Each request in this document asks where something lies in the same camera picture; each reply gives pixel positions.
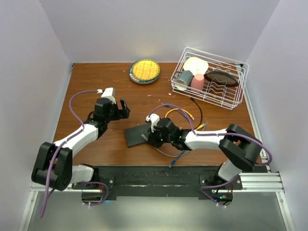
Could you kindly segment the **black network switch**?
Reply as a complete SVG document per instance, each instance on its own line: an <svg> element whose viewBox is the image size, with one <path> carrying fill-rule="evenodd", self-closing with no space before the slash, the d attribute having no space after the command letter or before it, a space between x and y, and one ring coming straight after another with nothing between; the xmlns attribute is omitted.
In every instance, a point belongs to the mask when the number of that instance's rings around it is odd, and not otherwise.
<svg viewBox="0 0 308 231"><path fill-rule="evenodd" d="M148 129L150 124L138 125L124 130L127 147L137 146L146 143L149 137Z"/></svg>

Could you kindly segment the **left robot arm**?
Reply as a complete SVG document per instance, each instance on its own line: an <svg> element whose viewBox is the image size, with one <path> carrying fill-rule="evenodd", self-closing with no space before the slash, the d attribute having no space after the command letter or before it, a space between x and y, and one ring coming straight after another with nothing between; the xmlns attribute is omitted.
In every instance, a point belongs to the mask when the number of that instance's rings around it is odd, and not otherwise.
<svg viewBox="0 0 308 231"><path fill-rule="evenodd" d="M89 189L96 188L100 177L95 167L89 165L73 165L73 157L91 142L99 139L111 121L129 118L130 110L125 99L121 98L122 108L110 98L99 98L91 112L79 129L67 137L54 143L44 142L31 174L31 180L63 191L69 184L83 183Z"/></svg>

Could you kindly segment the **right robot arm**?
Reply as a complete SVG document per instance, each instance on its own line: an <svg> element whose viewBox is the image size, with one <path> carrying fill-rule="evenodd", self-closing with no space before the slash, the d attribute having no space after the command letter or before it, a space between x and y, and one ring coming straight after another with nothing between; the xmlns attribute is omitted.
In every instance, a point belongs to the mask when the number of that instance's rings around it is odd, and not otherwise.
<svg viewBox="0 0 308 231"><path fill-rule="evenodd" d="M160 118L156 114L147 116L146 122L150 124L147 142L155 148L170 143L181 151L209 149L221 150L225 154L228 160L210 178L207 188L216 185L220 189L226 189L241 172L254 170L264 148L258 139L235 124L216 131L181 129L169 118Z"/></svg>

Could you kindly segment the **yellow and green plate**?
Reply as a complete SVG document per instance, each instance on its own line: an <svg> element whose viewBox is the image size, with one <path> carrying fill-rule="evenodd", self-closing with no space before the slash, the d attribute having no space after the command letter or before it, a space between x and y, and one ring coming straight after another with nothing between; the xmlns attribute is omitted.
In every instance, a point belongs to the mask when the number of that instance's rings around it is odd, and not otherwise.
<svg viewBox="0 0 308 231"><path fill-rule="evenodd" d="M160 75L160 65L150 59L142 59L134 62L129 70L128 76L129 78L141 85L147 85L155 82Z"/></svg>

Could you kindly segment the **grey mug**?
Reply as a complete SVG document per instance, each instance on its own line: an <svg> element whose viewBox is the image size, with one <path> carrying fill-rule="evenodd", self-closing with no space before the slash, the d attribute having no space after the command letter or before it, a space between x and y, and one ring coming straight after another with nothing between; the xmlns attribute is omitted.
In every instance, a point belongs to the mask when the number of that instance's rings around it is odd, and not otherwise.
<svg viewBox="0 0 308 231"><path fill-rule="evenodd" d="M179 90L186 90L192 81L193 73L190 70L176 71L178 75L174 79L174 87Z"/></svg>

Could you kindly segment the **pink cup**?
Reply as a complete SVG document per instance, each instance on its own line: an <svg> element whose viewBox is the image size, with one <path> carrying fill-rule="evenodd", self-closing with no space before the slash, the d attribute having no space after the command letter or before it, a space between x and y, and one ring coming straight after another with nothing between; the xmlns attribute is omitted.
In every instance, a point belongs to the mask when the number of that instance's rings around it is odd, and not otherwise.
<svg viewBox="0 0 308 231"><path fill-rule="evenodd" d="M191 90L197 93L201 93L204 87L204 75L196 74L191 81Z"/></svg>

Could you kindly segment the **white bowl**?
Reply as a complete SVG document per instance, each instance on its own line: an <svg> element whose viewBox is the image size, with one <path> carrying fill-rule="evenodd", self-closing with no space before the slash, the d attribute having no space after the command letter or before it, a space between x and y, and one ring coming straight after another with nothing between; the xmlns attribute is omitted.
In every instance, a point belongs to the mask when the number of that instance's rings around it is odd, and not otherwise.
<svg viewBox="0 0 308 231"><path fill-rule="evenodd" d="M189 70L194 76L196 74L204 75L208 68L208 62L197 57L188 58L183 65L183 70Z"/></svg>

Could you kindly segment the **brown plate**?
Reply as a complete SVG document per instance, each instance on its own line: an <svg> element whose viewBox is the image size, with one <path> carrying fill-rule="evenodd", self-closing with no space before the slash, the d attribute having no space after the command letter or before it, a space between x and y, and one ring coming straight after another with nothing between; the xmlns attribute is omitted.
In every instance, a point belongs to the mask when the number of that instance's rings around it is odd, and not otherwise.
<svg viewBox="0 0 308 231"><path fill-rule="evenodd" d="M231 74L222 71L210 71L206 73L205 79L210 82L215 82L218 85L225 85L226 87L237 87L238 80Z"/></svg>

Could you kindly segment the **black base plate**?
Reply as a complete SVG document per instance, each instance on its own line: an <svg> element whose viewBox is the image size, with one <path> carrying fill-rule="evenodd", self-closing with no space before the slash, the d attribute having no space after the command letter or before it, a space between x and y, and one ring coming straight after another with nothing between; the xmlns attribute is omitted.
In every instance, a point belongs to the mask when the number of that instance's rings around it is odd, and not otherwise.
<svg viewBox="0 0 308 231"><path fill-rule="evenodd" d="M91 184L75 183L74 190L97 190L98 182L107 185L103 193L108 200L120 196L145 197L197 197L204 200L207 194L219 202L231 201L232 192L244 188L243 176L218 189L205 186L223 184L216 173L218 166L98 166Z"/></svg>

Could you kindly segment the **aluminium frame rail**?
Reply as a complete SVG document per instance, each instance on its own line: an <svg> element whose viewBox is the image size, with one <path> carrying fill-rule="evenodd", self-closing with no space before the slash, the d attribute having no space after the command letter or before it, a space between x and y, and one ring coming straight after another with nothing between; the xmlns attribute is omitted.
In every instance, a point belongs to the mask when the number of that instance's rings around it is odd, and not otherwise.
<svg viewBox="0 0 308 231"><path fill-rule="evenodd" d="M54 192L43 218L44 188L33 184L19 227L21 231L292 231L279 173L256 167L242 173L242 190L220 205L208 198L120 196L95 206L100 191Z"/></svg>

